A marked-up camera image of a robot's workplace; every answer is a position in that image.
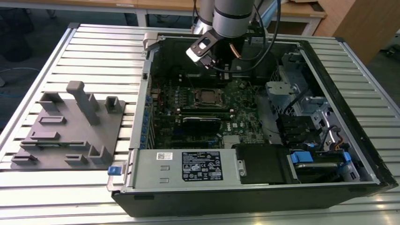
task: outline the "barcode sticker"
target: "barcode sticker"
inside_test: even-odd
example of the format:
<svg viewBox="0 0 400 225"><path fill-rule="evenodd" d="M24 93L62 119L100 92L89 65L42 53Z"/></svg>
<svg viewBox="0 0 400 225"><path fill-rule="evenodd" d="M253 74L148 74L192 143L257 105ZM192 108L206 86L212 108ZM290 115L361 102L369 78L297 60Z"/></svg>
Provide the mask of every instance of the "barcode sticker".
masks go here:
<svg viewBox="0 0 400 225"><path fill-rule="evenodd" d="M116 4L117 6L122 6L122 7L133 7L132 4Z"/></svg>
<svg viewBox="0 0 400 225"><path fill-rule="evenodd" d="M157 160L172 160L172 152L157 152Z"/></svg>

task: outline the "cable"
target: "cable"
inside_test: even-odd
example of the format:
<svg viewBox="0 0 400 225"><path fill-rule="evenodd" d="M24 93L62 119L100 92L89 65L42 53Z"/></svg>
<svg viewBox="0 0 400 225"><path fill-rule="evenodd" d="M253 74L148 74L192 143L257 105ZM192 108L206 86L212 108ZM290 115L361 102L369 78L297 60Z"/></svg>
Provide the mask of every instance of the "cable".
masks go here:
<svg viewBox="0 0 400 225"><path fill-rule="evenodd" d="M193 12L192 12L192 25L194 26L194 12L198 17L198 11L197 11L197 6L196 6L197 0L193 0Z"/></svg>
<svg viewBox="0 0 400 225"><path fill-rule="evenodd" d="M340 138L340 141L337 144L333 146L334 150L338 150L338 146L344 143L344 138L340 136L338 132L336 132L336 136Z"/></svg>
<svg viewBox="0 0 400 225"><path fill-rule="evenodd" d="M269 130L269 129L266 128L266 130ZM276 134L278 134L278 135L280 135L280 132L274 132L274 131L272 131L272 130L269 130L269 132L273 132L273 133L276 133Z"/></svg>
<svg viewBox="0 0 400 225"><path fill-rule="evenodd" d="M18 97L22 97L22 95L6 95L6 94L0 94L0 96L8 97L8 98L18 98Z"/></svg>
<svg viewBox="0 0 400 225"><path fill-rule="evenodd" d="M261 29L262 29L262 48L261 48L261 50L260 50L260 52L258 52L258 54L257 54L256 56L253 56L253 57L245 59L245 58L242 58L241 55L238 54L238 52L237 52L237 50L236 50L236 48L234 48L234 45L233 45L232 43L229 43L230 50L232 50L232 52L233 52L236 58L240 59L241 61L253 61L254 59L257 59L258 56L262 54L265 48L266 48L266 44L265 44L265 43L266 43L266 34L265 34L265 29L264 29L262 18L261 18L261 15L260 15L260 13L258 13L258 10L257 10L256 5L253 5L253 6L254 6L254 9L256 9L257 17L258 17L258 19L260 19L260 21L258 21L260 27L261 27Z"/></svg>
<svg viewBox="0 0 400 225"><path fill-rule="evenodd" d="M180 20L180 16L177 17L176 21L168 26L169 28L176 24L177 20Z"/></svg>
<svg viewBox="0 0 400 225"><path fill-rule="evenodd" d="M198 11L197 11L197 6L196 6L196 3L197 3L197 0L193 0L193 5L194 5L194 12L196 12L196 16L197 16L197 17L200 17L200 16L198 16Z"/></svg>
<svg viewBox="0 0 400 225"><path fill-rule="evenodd" d="M328 127L326 132L325 132L325 134L324 134L324 137L322 137L322 139L321 139L321 141L320 141L318 151L322 151L322 149L324 149L324 143L325 143L325 140L326 140L326 137L328 137L328 133L329 133L329 131L330 131L333 128L336 128L336 127L337 127L336 125L330 125L330 126Z"/></svg>
<svg viewBox="0 0 400 225"><path fill-rule="evenodd" d="M40 72L40 70L38 70L38 69L34 69L34 68L29 68L29 67L16 67L16 68L8 68L8 69L5 69L5 70L0 71L0 73L4 73L4 72L6 72L6 71L14 70L14 69L26 69L26 70L34 70L34 71ZM18 97L22 97L24 95L6 95L6 94L0 94L0 96L8 97L8 98L18 98Z"/></svg>
<svg viewBox="0 0 400 225"><path fill-rule="evenodd" d="M38 69L34 69L34 68L29 68L29 67L17 67L17 68L8 68L8 69L0 71L0 73L6 72L6 71L10 71L10 70L13 70L13 69L28 69L28 70L34 70L34 71L40 72L40 70L38 70Z"/></svg>
<svg viewBox="0 0 400 225"><path fill-rule="evenodd" d="M217 67L212 67L216 71L221 72L221 73L229 73L229 74L240 74L240 73L245 73L245 72L249 72L252 71L257 66L258 64L262 62L262 59L265 58L265 55L268 54L268 52L270 51L270 48L273 46L273 43L274 43L274 40L276 40L276 36L277 36L277 31L278 31L278 27L280 27L280 0L276 0L277 2L277 12L276 12L276 27L274 27L274 33L273 33L273 37L272 37L272 40L270 40L270 44L261 56L261 58L258 59L258 61L256 62L256 64L245 69L245 70L224 70L221 68L217 68Z"/></svg>
<svg viewBox="0 0 400 225"><path fill-rule="evenodd" d="M300 100L300 98L305 95L306 91L309 91L309 87L306 87L306 89L304 89L300 94L294 97L293 101L290 101L290 103L288 104L286 108L282 111L282 114L286 114L286 111L289 110L289 108L296 104L296 102Z"/></svg>

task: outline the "wooden table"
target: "wooden table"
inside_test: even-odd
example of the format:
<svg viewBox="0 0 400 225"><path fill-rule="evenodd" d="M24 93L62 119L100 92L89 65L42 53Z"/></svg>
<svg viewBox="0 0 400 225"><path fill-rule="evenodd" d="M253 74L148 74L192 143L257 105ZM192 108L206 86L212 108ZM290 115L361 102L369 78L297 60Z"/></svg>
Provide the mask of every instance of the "wooden table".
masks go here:
<svg viewBox="0 0 400 225"><path fill-rule="evenodd" d="M158 15L192 15L193 1L192 0L137 0L137 8L144 10L141 14ZM325 12L317 12L312 9L308 3L288 2L281 5L281 21L289 23L305 24L300 31L301 35L310 36L318 26L322 18L326 17Z"/></svg>
<svg viewBox="0 0 400 225"><path fill-rule="evenodd" d="M134 13L138 26L148 26L148 15L192 16L192 0L0 0L0 7L40 8L54 10ZM308 3L288 2L281 5L281 21L306 24L301 35L310 36L325 12L313 11Z"/></svg>

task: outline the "side panel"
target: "side panel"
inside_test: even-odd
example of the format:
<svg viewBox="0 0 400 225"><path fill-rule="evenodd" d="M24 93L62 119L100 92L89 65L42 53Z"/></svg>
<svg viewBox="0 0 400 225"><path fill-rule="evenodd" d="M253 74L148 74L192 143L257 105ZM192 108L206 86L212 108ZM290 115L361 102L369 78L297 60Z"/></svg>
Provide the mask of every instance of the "side panel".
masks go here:
<svg viewBox="0 0 400 225"><path fill-rule="evenodd" d="M242 191L112 193L112 198L132 217L194 216L206 214L269 212L328 208L366 195L378 185Z"/></svg>

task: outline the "black cable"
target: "black cable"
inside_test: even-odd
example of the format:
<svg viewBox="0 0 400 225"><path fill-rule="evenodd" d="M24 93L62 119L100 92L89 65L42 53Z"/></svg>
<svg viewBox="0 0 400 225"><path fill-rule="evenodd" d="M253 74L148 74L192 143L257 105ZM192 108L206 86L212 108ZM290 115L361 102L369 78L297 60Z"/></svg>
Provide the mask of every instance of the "black cable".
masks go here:
<svg viewBox="0 0 400 225"><path fill-rule="evenodd" d="M320 141L318 151L322 151L322 149L324 149L324 143L325 143L325 140L326 140L326 137L328 137L328 133L329 133L329 131L330 131L333 128L336 128L336 127L337 127L336 125L330 125L330 126L328 127L328 130L326 130L326 132L325 132L325 134L324 134L324 137L322 137L322 139L321 139L321 141Z"/></svg>
<svg viewBox="0 0 400 225"><path fill-rule="evenodd" d="M253 4L253 6L254 6L254 9L256 9L257 17L260 19L258 23L260 23L260 27L261 27L261 30L262 30L262 48L261 48L258 54L254 57L250 57L248 59L240 57L238 59L241 61L253 61L254 59L257 59L260 57L260 55L262 54L262 52L265 51L265 48L266 48L266 34L265 34L264 22L262 22L262 18L261 18L260 12L257 10L256 4Z"/></svg>
<svg viewBox="0 0 400 225"><path fill-rule="evenodd" d="M194 10L196 10L196 0L193 0L192 26L194 26Z"/></svg>
<svg viewBox="0 0 400 225"><path fill-rule="evenodd" d="M180 20L180 16L177 17L177 19L176 19L176 21L173 22L173 24L170 24L170 25L168 26L169 28L176 24L177 20Z"/></svg>
<svg viewBox="0 0 400 225"><path fill-rule="evenodd" d="M217 67L212 67L216 71L221 72L221 73L229 73L229 74L241 74L241 73L245 73L245 72L249 72L252 71L257 66L258 64L262 62L262 59L265 58L265 55L268 54L268 52L270 51L270 48L273 46L273 43L274 43L274 40L276 40L276 36L277 36L277 31L278 31L278 27L280 27L280 0L276 0L277 2L277 12L276 12L276 27L274 27L274 33L273 33L273 37L272 37L272 40L270 40L270 44L260 58L260 60L256 62L256 64L245 69L245 70L225 70L225 69L221 69L221 68L217 68Z"/></svg>
<svg viewBox="0 0 400 225"><path fill-rule="evenodd" d="M294 103L300 100L300 98L302 98L302 96L305 95L306 91L309 91L309 87L306 87L306 89L304 89L300 94L294 97L293 101L290 101L290 103L288 104L286 108L282 111L282 114L286 114L286 111L289 110L289 108L294 105Z"/></svg>
<svg viewBox="0 0 400 225"><path fill-rule="evenodd" d="M257 11L260 11L262 3L264 3L264 0L261 0L260 3L258 3L258 5L257 5L257 8L256 8Z"/></svg>
<svg viewBox="0 0 400 225"><path fill-rule="evenodd" d="M269 129L266 128L266 130L269 130ZM280 135L280 132L274 132L274 131L272 131L272 130L269 130L269 132L276 133L276 134Z"/></svg>
<svg viewBox="0 0 400 225"><path fill-rule="evenodd" d="M193 0L193 4L194 4L194 12L196 12L196 16L198 17L198 11L197 11L196 3L197 3L197 0Z"/></svg>
<svg viewBox="0 0 400 225"><path fill-rule="evenodd" d="M157 19L160 19L160 18L168 18L170 15L168 15L168 16L161 16L161 15L156 15L156 14L153 14L153 16L157 18Z"/></svg>

